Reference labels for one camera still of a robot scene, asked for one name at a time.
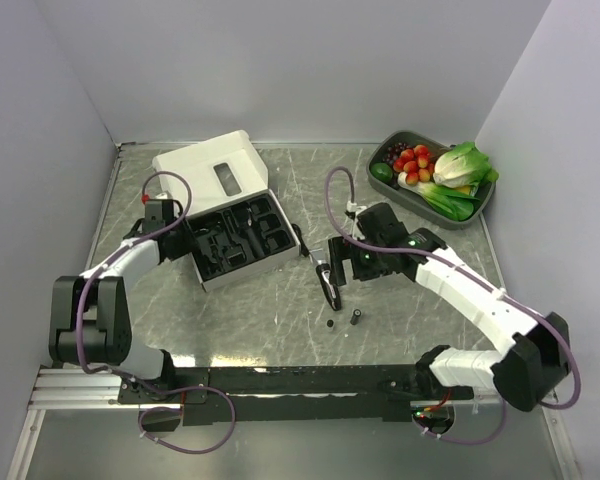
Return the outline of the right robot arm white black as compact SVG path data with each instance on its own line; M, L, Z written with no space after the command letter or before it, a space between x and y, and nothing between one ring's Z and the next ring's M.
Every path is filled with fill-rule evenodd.
M409 232L386 203L364 207L349 201L346 214L354 223L352 231L341 231L331 248L336 282L345 281L345 258L360 280L402 274L445 300L492 345L484 351L441 345L424 354L416 375L424 396L439 398L450 387L492 390L528 412L571 376L574 391L561 406L568 408L578 400L581 378L568 325L560 315L543 316L519 304L430 230Z

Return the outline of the black cylindrical trimmer attachment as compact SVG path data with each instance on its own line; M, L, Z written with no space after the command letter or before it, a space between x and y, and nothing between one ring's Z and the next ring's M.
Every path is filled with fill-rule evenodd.
M360 321L362 312L360 309L354 309L350 318L351 325L357 325Z

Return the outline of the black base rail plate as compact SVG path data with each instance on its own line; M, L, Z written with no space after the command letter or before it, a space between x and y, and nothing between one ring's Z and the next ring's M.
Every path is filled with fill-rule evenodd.
M186 426L249 421L380 419L409 422L412 408L471 400L469 387L445 388L414 365L177 368L164 394L124 381L123 405L180 407Z

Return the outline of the dark purple grapes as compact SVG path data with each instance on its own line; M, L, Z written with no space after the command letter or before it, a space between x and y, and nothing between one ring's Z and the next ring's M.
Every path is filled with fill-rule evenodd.
M405 150L410 149L411 146L408 143L405 142L398 142L395 143L393 145L391 145L383 158L383 161L388 164L390 167L393 166L393 164L395 163L395 161L402 155L402 152Z

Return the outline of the dark grey food tray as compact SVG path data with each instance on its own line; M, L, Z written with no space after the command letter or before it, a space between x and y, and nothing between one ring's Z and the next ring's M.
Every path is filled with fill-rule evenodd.
M435 223L443 228L456 230L460 229L466 225L468 225L472 220L477 218L477 216L482 212L482 210L487 205L493 191L495 189L496 182L494 183L486 183L479 186L463 186L457 188L451 188L462 193L471 195L478 199L478 205L474 212L474 214L465 221L453 221L443 217L442 215L435 212L422 198L418 195L402 189L399 187L397 183L397 174L394 172L393 179L390 183L385 184L378 180L376 180L370 173L370 166L374 163L383 162L384 155L387 149L398 142L408 143L411 147L414 147L418 144L423 144L427 146L431 152L432 160L436 162L436 160L445 152L449 151L451 148L456 145L445 146L437 141L429 139L425 136L422 136L418 133L412 131L398 131L392 135L390 135L384 143L382 143L376 151L372 154L371 158L368 161L367 165L367 175L369 179L369 183L377 192L381 193L388 199L394 201L396 204L406 208L407 210L421 216L422 218Z

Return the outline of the green white cabbage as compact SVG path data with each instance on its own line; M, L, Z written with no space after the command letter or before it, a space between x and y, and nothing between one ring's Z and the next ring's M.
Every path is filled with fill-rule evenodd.
M499 179L499 173L491 165L489 156L474 142L464 142L436 160L433 179L438 185L457 188L494 183Z

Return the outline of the green avocado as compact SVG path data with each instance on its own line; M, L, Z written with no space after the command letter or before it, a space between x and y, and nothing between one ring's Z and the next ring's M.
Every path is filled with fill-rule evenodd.
M388 164L379 162L370 166L370 173L376 180L388 184L393 179L394 171Z

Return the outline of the white box with black tray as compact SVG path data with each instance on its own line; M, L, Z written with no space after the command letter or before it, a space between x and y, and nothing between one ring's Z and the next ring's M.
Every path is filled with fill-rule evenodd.
M300 255L300 241L273 191L269 171L237 130L154 157L160 190L187 202L195 273L210 292L266 272ZM175 179L165 175L179 175Z

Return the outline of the red strawberries cluster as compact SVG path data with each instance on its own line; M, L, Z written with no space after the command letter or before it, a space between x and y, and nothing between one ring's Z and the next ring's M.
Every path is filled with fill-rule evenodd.
M393 171L398 180L407 186L415 186L420 182L432 179L435 162L429 148L423 144L403 149L393 162Z

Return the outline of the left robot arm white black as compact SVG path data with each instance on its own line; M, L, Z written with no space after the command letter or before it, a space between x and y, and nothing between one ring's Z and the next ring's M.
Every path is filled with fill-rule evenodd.
M164 402L176 393L176 368L169 352L133 338L127 294L155 267L190 254L194 242L179 201L145 197L144 207L112 254L54 282L48 349L55 362L110 371Z

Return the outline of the black silver hair trimmer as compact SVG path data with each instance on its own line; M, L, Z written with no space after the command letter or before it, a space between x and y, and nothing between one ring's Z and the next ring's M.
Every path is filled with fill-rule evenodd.
M318 262L315 266L315 272L328 305L334 311L340 311L342 309L341 295L338 287L330 281L331 269L329 264Z

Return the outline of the bok choy vegetable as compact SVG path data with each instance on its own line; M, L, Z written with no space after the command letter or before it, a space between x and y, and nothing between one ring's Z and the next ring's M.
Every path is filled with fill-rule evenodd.
M400 188L422 198L435 212L453 221L465 221L475 212L478 199L433 182L421 182L415 172L397 177Z

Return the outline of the aluminium profile rail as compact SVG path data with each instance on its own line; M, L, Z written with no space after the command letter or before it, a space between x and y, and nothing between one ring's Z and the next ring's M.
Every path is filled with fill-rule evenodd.
M85 374L80 369L41 368L28 402L29 410L98 410L119 408L122 380L113 374Z

